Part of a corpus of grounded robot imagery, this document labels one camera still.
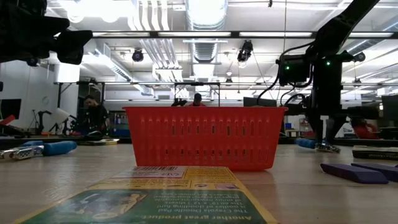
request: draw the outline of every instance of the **black shirt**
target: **black shirt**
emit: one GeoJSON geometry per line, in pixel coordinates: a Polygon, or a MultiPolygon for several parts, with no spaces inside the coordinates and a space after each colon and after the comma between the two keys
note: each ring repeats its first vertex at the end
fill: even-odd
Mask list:
{"type": "Polygon", "coordinates": [[[91,106],[87,109],[88,117],[90,119],[90,126],[96,127],[96,129],[102,129],[108,118],[108,112],[102,105],[91,106]]]}

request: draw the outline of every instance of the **barcode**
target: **barcode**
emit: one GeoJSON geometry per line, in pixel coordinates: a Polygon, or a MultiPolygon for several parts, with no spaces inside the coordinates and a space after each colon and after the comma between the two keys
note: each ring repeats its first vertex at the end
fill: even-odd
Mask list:
{"type": "Polygon", "coordinates": [[[144,170],[177,170],[178,167],[135,167],[134,171],[144,170]]]}

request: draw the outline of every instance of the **red plastic basket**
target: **red plastic basket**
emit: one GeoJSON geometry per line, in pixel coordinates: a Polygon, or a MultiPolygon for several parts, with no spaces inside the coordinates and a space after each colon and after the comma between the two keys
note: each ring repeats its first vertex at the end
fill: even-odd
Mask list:
{"type": "Polygon", "coordinates": [[[285,108],[126,107],[138,166],[272,167],[285,108]]]}

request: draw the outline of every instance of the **wooden table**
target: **wooden table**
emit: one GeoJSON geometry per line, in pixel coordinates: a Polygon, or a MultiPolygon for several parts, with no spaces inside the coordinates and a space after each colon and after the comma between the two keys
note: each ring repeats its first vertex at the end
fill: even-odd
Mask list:
{"type": "MultiPolygon", "coordinates": [[[[398,184],[355,184],[321,171],[322,162],[365,161],[353,159],[350,150],[344,147],[341,154],[328,154],[279,146],[271,170],[236,172],[236,176],[282,223],[397,223],[398,184]]],[[[134,154],[127,144],[79,146],[63,156],[0,161],[2,223],[134,165],[134,154]]]]}

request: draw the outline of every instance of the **purple foam block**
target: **purple foam block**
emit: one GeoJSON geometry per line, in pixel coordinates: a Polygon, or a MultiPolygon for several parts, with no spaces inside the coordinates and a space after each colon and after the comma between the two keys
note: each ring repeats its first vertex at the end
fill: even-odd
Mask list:
{"type": "Polygon", "coordinates": [[[379,171],[384,176],[391,181],[398,182],[398,168],[396,167],[391,167],[391,166],[386,166],[386,165],[381,165],[381,164],[366,164],[366,163],[353,163],[351,164],[352,166],[356,167],[361,167],[365,169],[371,169],[375,171],[379,171]]]}
{"type": "Polygon", "coordinates": [[[378,171],[345,164],[321,164],[322,170],[360,184],[388,184],[386,177],[378,171]]]}

